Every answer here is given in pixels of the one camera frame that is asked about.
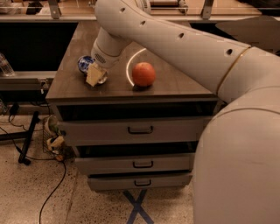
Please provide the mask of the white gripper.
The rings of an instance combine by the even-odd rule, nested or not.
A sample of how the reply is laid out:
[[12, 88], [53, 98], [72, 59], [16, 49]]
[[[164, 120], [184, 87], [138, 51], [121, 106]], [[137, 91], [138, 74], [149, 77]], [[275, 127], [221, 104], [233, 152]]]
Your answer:
[[99, 45], [95, 41], [91, 50], [91, 56], [96, 63], [94, 62], [89, 65], [86, 83], [92, 87], [97, 84], [103, 84], [107, 79], [107, 71], [104, 68], [111, 68], [120, 59], [121, 53], [122, 45], [118, 42], [108, 42]]

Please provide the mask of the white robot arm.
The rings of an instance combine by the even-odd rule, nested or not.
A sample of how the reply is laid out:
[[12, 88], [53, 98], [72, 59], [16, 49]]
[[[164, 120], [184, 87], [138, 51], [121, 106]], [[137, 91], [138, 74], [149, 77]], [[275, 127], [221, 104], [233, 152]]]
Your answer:
[[97, 0], [94, 14], [101, 67], [135, 41], [227, 103], [195, 153], [194, 224], [280, 224], [280, 58], [152, 17], [138, 0]]

